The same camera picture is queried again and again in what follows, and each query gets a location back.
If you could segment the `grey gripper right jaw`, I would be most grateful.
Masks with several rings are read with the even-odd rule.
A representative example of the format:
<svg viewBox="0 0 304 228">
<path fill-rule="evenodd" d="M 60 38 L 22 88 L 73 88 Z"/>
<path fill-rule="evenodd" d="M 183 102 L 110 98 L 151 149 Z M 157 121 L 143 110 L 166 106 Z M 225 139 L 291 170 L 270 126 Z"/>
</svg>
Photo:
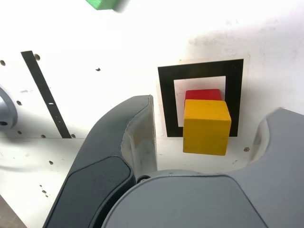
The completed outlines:
<svg viewBox="0 0 304 228">
<path fill-rule="evenodd" d="M 301 228 L 304 117 L 280 108 L 261 123 L 264 155 L 224 174 L 159 172 L 128 190 L 104 228 Z"/>
</svg>

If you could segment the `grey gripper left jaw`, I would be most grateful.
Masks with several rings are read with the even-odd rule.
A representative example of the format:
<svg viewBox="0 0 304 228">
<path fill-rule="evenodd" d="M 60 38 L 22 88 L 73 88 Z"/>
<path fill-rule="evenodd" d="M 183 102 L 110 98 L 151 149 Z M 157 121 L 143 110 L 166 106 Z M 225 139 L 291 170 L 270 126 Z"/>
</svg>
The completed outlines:
<svg viewBox="0 0 304 228">
<path fill-rule="evenodd" d="M 101 227 L 111 208 L 137 179 L 156 170 L 153 97 L 134 96 L 93 126 L 44 227 Z"/>
</svg>

